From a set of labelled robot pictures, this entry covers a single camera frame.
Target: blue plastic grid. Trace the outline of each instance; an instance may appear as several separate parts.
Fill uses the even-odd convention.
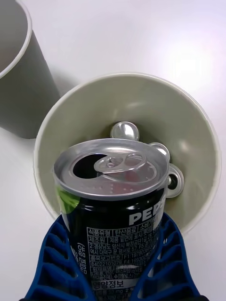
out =
[[[177,301],[200,296],[191,278],[181,233],[164,214],[154,258],[140,277],[130,301]],[[47,232],[32,285],[25,297],[41,301],[96,301],[74,259],[60,216]]]

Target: aluminum can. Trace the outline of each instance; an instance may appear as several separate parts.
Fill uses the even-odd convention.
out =
[[[77,144],[54,165],[75,259],[100,301],[128,300],[158,245],[169,162],[125,139]]]

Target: green graphic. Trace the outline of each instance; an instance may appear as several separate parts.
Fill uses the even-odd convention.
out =
[[[57,186],[56,190],[61,211],[65,214],[71,213],[79,204],[80,197],[62,190],[60,186]]]

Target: nutrition label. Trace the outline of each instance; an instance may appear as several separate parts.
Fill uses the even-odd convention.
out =
[[[100,301],[127,301],[158,240],[163,209],[122,229],[87,227],[92,289]]]

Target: white table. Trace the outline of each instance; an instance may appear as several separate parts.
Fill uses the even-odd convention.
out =
[[[63,95],[117,71],[157,75],[205,109],[223,157],[221,184],[204,219],[185,237],[190,271],[210,301],[226,300],[225,0],[24,0]],[[18,301],[32,282],[53,220],[36,191],[34,140],[0,129],[0,300]]]

